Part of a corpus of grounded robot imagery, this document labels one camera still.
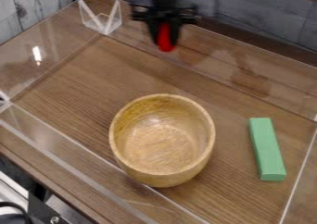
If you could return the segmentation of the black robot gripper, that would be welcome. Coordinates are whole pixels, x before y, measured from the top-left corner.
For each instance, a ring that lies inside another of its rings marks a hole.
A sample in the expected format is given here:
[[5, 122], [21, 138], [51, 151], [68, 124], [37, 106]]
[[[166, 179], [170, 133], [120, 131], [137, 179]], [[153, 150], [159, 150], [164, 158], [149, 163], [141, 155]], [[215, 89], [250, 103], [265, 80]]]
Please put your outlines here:
[[198, 6], [184, 0], [176, 1], [172, 6], [158, 6], [149, 0], [133, 0], [129, 9], [131, 18], [147, 24], [153, 44], [158, 43], [160, 22], [170, 22], [170, 41], [171, 45], [176, 45], [179, 24], [195, 24], [198, 21]]

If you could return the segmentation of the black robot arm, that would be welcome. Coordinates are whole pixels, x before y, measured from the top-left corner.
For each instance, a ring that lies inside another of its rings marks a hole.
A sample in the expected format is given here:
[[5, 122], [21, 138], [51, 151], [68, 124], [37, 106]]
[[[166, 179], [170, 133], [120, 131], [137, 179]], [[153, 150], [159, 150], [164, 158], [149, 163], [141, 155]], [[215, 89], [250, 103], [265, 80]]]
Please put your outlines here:
[[162, 52], [171, 52], [178, 43], [183, 25], [198, 22], [196, 4], [182, 0], [129, 2], [129, 17], [147, 25], [151, 41]]

